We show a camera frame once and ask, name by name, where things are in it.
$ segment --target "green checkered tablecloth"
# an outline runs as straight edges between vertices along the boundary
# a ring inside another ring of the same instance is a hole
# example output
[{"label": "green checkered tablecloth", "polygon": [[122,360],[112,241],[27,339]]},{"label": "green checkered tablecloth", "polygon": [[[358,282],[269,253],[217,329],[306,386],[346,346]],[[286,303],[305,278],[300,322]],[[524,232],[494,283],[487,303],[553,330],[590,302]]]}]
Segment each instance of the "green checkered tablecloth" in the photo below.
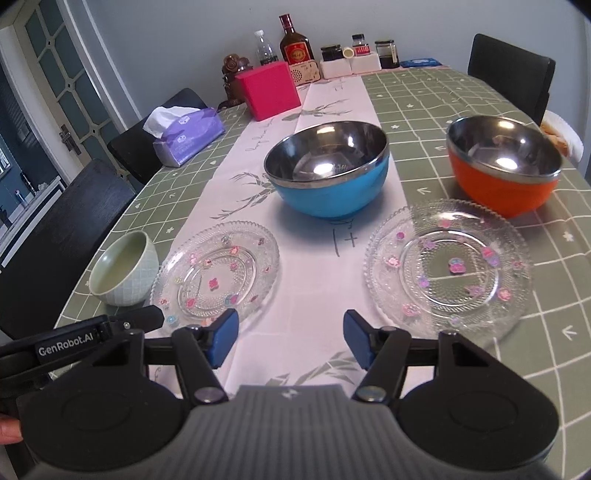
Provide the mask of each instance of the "green checkered tablecloth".
[{"label": "green checkered tablecloth", "polygon": [[[531,120],[479,80],[450,69],[408,69],[363,77],[409,203],[465,199],[447,158],[445,134],[460,116]],[[102,252],[125,232],[143,230],[164,260],[201,192],[249,122],[244,105],[222,112],[227,133],[182,168],[163,168],[104,241],[56,326],[114,307],[87,282]],[[534,295],[523,320],[491,353],[552,399],[561,427],[548,462],[566,479],[591,466],[591,187],[566,165],[556,191],[535,212],[512,220],[530,247]]]}]

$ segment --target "white table runner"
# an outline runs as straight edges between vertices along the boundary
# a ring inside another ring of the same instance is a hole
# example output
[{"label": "white table runner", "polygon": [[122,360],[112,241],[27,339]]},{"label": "white table runner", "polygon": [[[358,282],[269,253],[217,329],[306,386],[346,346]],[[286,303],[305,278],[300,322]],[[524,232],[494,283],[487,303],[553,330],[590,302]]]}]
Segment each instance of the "white table runner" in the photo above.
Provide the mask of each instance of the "white table runner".
[{"label": "white table runner", "polygon": [[[171,248],[174,252],[201,230],[231,220],[259,223],[277,240],[281,267],[275,286],[263,308],[241,323],[239,339],[218,371],[229,393],[242,384],[339,383],[350,395],[365,372],[343,338],[343,314],[356,309],[371,324],[385,325],[365,287],[363,262],[371,233],[406,205],[394,162],[382,193],[354,217],[338,222],[292,210],[268,187],[263,171],[267,152],[294,131],[349,119],[379,125],[378,117],[360,77],[315,83],[301,89],[300,96],[302,108],[246,127]],[[431,372],[413,369],[405,390]],[[178,392],[173,369],[160,369],[158,382]]]}]

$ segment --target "plastic water bottle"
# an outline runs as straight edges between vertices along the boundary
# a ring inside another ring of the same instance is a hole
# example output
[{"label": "plastic water bottle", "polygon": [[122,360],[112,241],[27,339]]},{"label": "plastic water bottle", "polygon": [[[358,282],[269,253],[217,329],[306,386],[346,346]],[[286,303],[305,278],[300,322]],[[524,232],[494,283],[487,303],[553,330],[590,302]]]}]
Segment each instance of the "plastic water bottle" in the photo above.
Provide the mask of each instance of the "plastic water bottle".
[{"label": "plastic water bottle", "polygon": [[277,55],[273,51],[273,47],[264,37],[264,32],[262,30],[257,30],[255,32],[256,39],[257,39],[257,48],[256,48],[256,56],[261,62],[261,65],[266,65],[267,63],[271,63],[272,61],[277,61]]}]

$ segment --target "clear glass plate with pink flowers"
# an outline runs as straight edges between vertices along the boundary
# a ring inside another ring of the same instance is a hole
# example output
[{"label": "clear glass plate with pink flowers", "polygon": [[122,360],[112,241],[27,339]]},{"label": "clear glass plate with pink flowers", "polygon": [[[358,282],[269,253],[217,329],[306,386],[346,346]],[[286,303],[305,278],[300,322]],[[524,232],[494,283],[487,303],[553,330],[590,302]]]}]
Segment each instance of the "clear glass plate with pink flowers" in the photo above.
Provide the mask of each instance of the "clear glass plate with pink flowers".
[{"label": "clear glass plate with pink flowers", "polygon": [[503,217],[463,200],[409,205],[372,235],[365,278],[379,309],[418,338],[500,339],[531,300],[529,250]]},{"label": "clear glass plate with pink flowers", "polygon": [[228,308],[245,320],[277,277],[279,247],[253,222],[227,222],[204,230],[164,261],[150,295],[169,330],[208,325]]}]

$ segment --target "door handle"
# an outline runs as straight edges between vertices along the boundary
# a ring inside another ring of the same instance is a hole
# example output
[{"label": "door handle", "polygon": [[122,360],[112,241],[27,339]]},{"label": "door handle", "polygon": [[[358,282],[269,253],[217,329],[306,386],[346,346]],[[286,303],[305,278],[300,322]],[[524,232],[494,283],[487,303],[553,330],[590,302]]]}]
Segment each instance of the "door handle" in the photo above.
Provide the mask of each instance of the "door handle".
[{"label": "door handle", "polygon": [[68,127],[66,127],[65,125],[61,126],[60,138],[61,142],[67,147],[68,151],[74,150],[74,152],[76,152],[76,155],[80,155],[82,153],[80,147],[78,146],[78,144],[72,137],[70,131],[68,130]]}]

